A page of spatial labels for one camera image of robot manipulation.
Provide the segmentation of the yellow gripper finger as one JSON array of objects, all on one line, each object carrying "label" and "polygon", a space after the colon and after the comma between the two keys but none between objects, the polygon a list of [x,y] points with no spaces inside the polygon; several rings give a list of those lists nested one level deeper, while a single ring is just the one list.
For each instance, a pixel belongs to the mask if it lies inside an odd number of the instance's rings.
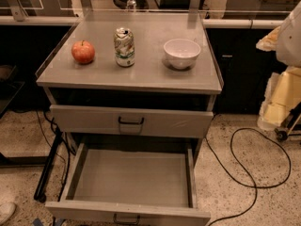
[{"label": "yellow gripper finger", "polygon": [[275,51],[277,48],[277,38],[279,30],[280,27],[278,26],[269,34],[260,39],[256,44],[256,48],[264,52]]},{"label": "yellow gripper finger", "polygon": [[272,73],[264,93],[257,125],[262,130],[278,128],[301,102],[301,69],[288,67]]}]

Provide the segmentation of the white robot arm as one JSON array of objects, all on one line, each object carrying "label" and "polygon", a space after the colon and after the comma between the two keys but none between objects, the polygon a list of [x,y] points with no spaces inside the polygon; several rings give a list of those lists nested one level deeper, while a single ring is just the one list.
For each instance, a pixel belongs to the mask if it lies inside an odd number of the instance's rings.
[{"label": "white robot arm", "polygon": [[273,73],[268,80],[257,121],[261,129],[272,131],[301,103],[301,2],[281,26],[257,42],[256,48],[275,51],[277,61],[287,66],[283,73]]}]

